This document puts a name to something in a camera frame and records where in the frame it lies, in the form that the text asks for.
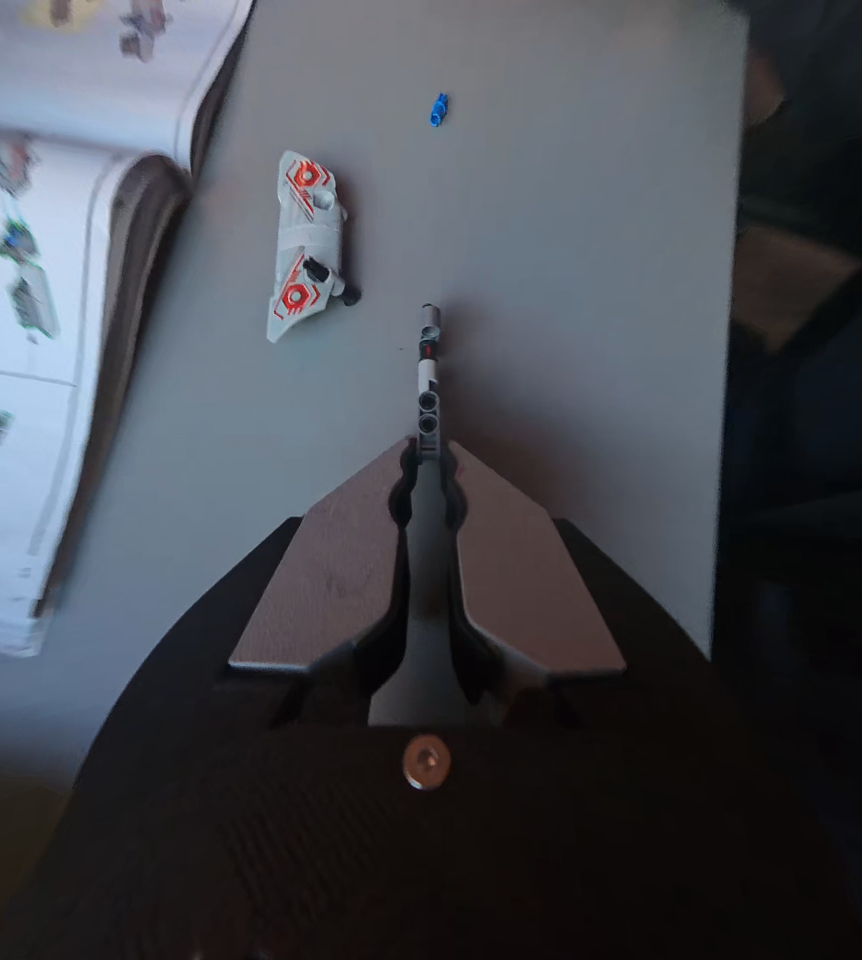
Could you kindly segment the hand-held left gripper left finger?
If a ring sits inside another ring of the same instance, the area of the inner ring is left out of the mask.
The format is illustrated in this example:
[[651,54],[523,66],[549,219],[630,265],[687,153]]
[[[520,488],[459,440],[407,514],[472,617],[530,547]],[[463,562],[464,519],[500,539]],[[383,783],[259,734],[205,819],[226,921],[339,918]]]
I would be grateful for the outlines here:
[[407,646],[413,441],[402,438],[297,522],[228,658],[278,714],[366,714]]

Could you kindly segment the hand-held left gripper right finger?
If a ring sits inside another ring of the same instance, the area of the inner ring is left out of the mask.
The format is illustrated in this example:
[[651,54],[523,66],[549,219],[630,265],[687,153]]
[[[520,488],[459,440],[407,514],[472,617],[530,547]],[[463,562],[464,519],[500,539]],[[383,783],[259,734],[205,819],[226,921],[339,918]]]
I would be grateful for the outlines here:
[[620,677],[627,661],[547,510],[455,441],[446,449],[453,666],[472,704]]

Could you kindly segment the grey lego beam axle assembly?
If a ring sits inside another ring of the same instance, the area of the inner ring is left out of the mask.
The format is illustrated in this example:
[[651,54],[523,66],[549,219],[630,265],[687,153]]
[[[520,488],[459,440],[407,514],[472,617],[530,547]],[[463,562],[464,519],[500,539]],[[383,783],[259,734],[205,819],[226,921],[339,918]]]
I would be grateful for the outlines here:
[[440,310],[436,305],[425,303],[421,307],[417,362],[416,453],[422,463],[439,460],[442,447],[438,383],[440,320]]

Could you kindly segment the lego instruction booklet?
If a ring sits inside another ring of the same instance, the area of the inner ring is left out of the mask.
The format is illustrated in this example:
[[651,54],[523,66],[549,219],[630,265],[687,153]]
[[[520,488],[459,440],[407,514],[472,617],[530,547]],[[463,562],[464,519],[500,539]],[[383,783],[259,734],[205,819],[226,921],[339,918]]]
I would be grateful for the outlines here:
[[0,1],[0,654],[40,647],[253,5]]

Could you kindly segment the white red-printed lego panel assembly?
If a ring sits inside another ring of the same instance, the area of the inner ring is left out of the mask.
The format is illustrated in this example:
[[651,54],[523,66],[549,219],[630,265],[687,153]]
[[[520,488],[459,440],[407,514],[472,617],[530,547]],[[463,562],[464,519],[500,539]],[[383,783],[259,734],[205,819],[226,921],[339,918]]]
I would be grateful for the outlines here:
[[303,154],[286,150],[278,167],[277,197],[275,276],[267,322],[273,344],[322,312],[331,300],[353,306],[361,298],[359,288],[342,273],[347,211],[334,174]]

